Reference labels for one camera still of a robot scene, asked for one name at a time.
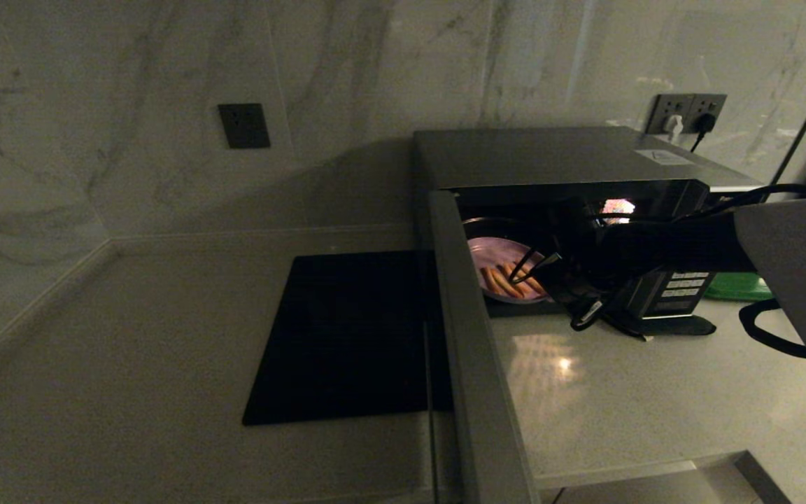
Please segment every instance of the white countertop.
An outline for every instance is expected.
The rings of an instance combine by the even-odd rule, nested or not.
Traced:
[[[752,340],[742,303],[702,301],[710,336],[640,342],[565,316],[492,320],[537,487],[643,475],[643,468],[742,450],[806,503],[806,360]],[[781,312],[759,325],[797,341]]]

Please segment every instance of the green lid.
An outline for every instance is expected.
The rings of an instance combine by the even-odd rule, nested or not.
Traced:
[[[719,272],[705,291],[705,297],[715,300],[769,300],[773,293],[754,272]]]

